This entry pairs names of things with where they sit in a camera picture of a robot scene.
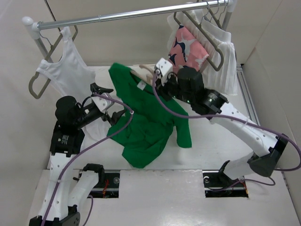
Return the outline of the beige wooden hanger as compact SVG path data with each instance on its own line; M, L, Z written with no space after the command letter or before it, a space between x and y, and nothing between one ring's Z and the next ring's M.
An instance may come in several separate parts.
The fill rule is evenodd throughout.
M130 66L131 73L143 80L148 85L152 85L154 76L154 64L132 65Z

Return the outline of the green t shirt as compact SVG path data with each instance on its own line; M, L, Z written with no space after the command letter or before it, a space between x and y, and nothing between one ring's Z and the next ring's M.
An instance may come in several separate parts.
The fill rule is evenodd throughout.
M166 111L150 85L140 88L141 80L131 73L131 68L113 63L109 74L117 97L134 111L133 115L126 112L108 131L124 147L122 156L131 166L142 169L159 157L174 129L178 146L192 147L188 119Z

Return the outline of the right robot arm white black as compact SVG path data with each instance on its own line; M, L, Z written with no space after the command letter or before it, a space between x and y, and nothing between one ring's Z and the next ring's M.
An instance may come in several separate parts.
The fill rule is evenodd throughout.
M236 160L227 160L217 179L227 186L234 179L256 173L270 177L284 152L288 140L283 134L265 129L248 119L221 93L204 87L202 75L191 67L173 73L171 68L156 66L152 87L157 97L176 98L188 103L195 118L206 118L238 137L251 148L251 153Z

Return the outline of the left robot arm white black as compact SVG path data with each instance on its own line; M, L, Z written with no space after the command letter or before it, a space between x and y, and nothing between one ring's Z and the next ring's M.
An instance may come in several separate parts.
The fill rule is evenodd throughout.
M104 183L103 165L88 163L73 189L72 163L81 154L85 133L83 128L97 119L116 123L125 111L109 116L107 109L113 105L112 89L92 83L89 96L82 103L73 96L64 96L56 103L57 118L50 146L50 173L46 194L37 216L29 221L31 226L77 226L80 209L94 186Z

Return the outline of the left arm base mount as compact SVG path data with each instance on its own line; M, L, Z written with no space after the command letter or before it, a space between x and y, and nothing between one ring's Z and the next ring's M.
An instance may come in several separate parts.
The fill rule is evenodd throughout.
M89 195L93 198L118 198L119 197L119 170L105 170L103 165L88 163L83 170L79 171L79 175L74 177L74 180L79 181L82 177L82 172L91 170L99 176L98 183L90 191Z

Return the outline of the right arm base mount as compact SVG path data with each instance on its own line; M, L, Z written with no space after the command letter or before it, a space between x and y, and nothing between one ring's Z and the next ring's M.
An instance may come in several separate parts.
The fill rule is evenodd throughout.
M219 170L203 171L203 184L206 198L248 198L245 182L239 179L230 179L224 174L225 167L230 162L226 161Z

